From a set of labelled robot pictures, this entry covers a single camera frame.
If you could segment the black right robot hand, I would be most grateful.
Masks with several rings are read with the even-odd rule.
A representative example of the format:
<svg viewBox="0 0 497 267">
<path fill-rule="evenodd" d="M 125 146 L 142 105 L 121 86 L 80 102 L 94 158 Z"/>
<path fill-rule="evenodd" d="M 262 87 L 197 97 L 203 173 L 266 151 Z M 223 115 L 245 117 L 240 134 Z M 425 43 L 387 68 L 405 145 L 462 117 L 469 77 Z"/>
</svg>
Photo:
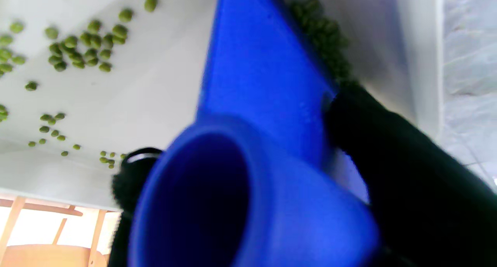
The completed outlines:
<svg viewBox="0 0 497 267">
<path fill-rule="evenodd" d="M 129 153 L 109 267 L 495 267 L 496 194 L 362 86 L 323 115 L 368 204 L 231 116 Z"/>
</svg>

